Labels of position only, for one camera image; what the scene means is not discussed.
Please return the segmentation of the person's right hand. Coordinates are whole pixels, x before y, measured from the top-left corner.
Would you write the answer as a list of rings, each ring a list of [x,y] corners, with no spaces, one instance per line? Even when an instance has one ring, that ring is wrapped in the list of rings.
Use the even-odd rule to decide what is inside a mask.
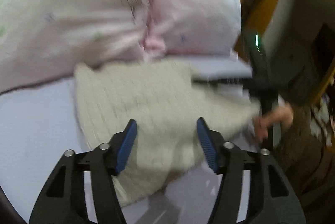
[[[254,119],[255,137],[259,142],[263,142],[264,139],[268,138],[269,128],[273,124],[279,123],[286,130],[293,124],[293,120],[294,111],[289,103],[278,106],[275,110]]]

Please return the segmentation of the brown fuzzy sleeve forearm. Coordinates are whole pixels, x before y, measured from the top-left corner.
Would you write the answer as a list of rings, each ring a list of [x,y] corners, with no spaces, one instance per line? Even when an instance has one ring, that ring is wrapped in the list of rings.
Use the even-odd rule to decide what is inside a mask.
[[[292,105],[293,124],[282,132],[274,150],[304,211],[307,223],[331,223],[334,218],[334,152],[310,133],[308,107]]]

